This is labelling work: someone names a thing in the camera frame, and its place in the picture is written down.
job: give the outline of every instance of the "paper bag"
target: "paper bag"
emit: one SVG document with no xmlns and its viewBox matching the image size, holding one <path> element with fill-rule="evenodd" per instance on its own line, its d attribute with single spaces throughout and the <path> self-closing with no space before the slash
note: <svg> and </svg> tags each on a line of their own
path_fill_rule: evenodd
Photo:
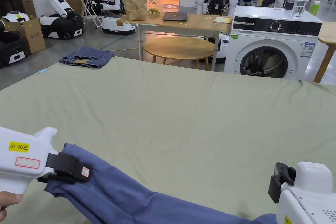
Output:
<svg viewBox="0 0 336 224">
<path fill-rule="evenodd" d="M 146 19 L 147 0 L 124 0 L 124 8 L 130 21 Z"/>
</svg>

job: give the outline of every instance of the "green bottle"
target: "green bottle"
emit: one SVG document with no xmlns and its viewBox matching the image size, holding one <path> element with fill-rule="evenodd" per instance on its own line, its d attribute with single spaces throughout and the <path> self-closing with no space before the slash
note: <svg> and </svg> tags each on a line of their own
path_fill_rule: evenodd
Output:
<svg viewBox="0 0 336 224">
<path fill-rule="evenodd" d="M 319 4 L 320 4 L 320 1 L 315 1 L 313 6 L 310 9 L 310 13 L 313 14 L 314 16 L 317 15 L 317 12 L 319 10 Z"/>
</svg>

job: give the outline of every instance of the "finger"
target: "finger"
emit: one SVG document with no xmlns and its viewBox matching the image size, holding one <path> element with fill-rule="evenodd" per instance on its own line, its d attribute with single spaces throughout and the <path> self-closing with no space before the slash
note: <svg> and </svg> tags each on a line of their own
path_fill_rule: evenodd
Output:
<svg viewBox="0 0 336 224">
<path fill-rule="evenodd" d="M 8 207 L 19 203 L 23 198 L 22 194 L 13 194 L 10 192 L 0 192 L 0 206 Z"/>
<path fill-rule="evenodd" d="M 6 218 L 7 212 L 6 210 L 2 209 L 0 211 L 0 222 L 3 221 Z"/>
</svg>

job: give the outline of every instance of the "round wooden table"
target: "round wooden table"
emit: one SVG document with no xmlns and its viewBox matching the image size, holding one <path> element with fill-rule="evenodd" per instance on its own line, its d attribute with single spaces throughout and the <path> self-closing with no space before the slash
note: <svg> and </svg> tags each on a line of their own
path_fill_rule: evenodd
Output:
<svg viewBox="0 0 336 224">
<path fill-rule="evenodd" d="M 146 42 L 143 49 L 156 57 L 176 60 L 196 60 L 197 69 L 200 68 L 200 59 L 205 59 L 206 70 L 209 70 L 208 58 L 213 56 L 214 44 L 202 39 L 191 37 L 164 37 Z"/>
</svg>

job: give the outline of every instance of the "laptop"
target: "laptop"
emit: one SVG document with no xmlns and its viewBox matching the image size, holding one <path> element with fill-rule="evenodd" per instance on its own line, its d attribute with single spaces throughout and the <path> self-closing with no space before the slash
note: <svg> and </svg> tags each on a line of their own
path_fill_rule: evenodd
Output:
<svg viewBox="0 0 336 224">
<path fill-rule="evenodd" d="M 188 14 L 184 12 L 165 12 L 163 19 L 165 21 L 187 21 Z"/>
</svg>

